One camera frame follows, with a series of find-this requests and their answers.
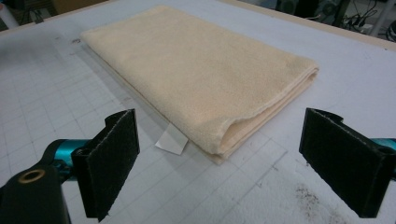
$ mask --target folded towel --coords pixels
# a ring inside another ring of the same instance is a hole
[[[170,7],[81,36],[216,163],[305,90],[318,71],[312,60]]]

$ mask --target dirt spots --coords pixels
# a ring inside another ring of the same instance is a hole
[[[318,215],[318,197],[305,185],[296,188],[296,198],[299,200],[300,208],[304,212],[307,220],[312,221]]]
[[[78,44],[79,42],[81,42],[81,40],[80,39],[74,39],[73,41],[72,41],[72,44]]]
[[[347,224],[347,222],[340,215],[333,212],[330,216],[329,224]]]

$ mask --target white cutting mat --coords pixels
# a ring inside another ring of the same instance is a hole
[[[154,144],[167,123],[78,41],[84,30],[159,3],[314,58],[318,79],[221,166],[192,144],[181,156],[160,150]],[[337,113],[367,136],[394,136],[395,58],[216,1],[114,1],[0,34],[0,185],[37,162],[51,141],[91,138],[106,116],[136,108],[141,154],[104,223],[394,223],[394,183],[378,218],[359,219],[306,166],[298,146],[307,106]],[[63,189],[73,223],[96,223],[85,218],[77,183]]]

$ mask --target beige towel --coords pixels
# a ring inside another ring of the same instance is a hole
[[[312,60],[170,7],[82,38],[216,163],[305,90],[318,71]]]

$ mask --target towel label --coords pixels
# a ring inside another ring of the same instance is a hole
[[[181,133],[173,124],[169,124],[160,140],[155,144],[156,147],[181,155],[189,139]]]

